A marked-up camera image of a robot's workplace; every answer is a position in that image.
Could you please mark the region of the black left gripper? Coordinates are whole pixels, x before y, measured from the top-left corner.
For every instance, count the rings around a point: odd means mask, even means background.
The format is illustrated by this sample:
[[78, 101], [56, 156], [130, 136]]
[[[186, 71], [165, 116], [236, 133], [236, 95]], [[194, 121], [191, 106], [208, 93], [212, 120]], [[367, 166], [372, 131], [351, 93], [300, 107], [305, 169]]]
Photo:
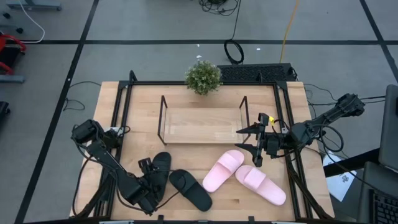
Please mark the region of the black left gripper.
[[152, 215], [157, 204], [157, 172], [149, 157], [138, 161], [143, 176], [139, 178], [140, 190], [138, 204], [144, 204], [146, 214]]

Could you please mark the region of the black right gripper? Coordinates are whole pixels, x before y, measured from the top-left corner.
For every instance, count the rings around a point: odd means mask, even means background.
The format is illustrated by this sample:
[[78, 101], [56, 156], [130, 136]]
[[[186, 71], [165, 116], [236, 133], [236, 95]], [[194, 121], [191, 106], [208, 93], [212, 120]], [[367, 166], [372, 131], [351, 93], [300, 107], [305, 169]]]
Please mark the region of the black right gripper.
[[266, 127], [269, 124], [269, 116], [265, 113], [258, 114], [258, 123], [254, 123], [246, 128], [237, 130], [238, 134], [255, 134], [256, 146], [252, 144], [235, 144], [236, 147], [250, 152], [254, 156], [254, 165], [256, 167], [262, 166], [262, 151], [271, 157], [277, 159], [287, 156], [292, 152], [292, 146], [289, 145], [288, 137], [283, 133], [267, 133]]

